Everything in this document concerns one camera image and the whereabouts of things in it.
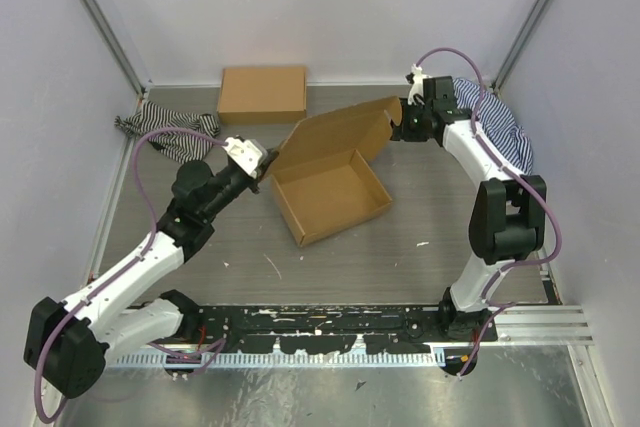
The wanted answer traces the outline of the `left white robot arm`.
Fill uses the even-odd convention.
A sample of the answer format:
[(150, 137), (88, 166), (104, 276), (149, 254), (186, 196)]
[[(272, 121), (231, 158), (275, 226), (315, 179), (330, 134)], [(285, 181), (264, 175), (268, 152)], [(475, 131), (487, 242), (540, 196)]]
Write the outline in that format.
[(224, 150), (227, 164), (217, 173), (204, 161), (178, 169), (166, 212), (118, 264), (64, 300), (46, 297), (34, 306), (24, 360), (34, 368), (37, 385), (48, 382), (74, 399), (98, 381), (108, 364), (139, 347), (168, 338), (187, 344), (198, 337), (200, 307), (177, 290), (133, 312), (127, 309), (207, 244), (216, 216), (244, 191), (258, 191), (278, 156), (275, 149), (234, 138)]

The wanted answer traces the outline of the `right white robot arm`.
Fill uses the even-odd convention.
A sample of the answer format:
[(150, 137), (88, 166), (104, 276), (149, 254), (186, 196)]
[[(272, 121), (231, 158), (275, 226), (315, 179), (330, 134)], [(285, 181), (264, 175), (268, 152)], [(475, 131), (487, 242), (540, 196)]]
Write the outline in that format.
[(514, 167), (486, 137), (482, 124), (462, 107), (450, 77), (413, 69), (401, 100), (394, 141), (433, 139), (462, 166), (477, 189), (468, 226), (472, 250), (462, 274), (439, 302), (436, 326), (451, 341), (476, 339), (489, 318), (490, 300), (514, 262), (538, 251), (545, 235), (546, 184)]

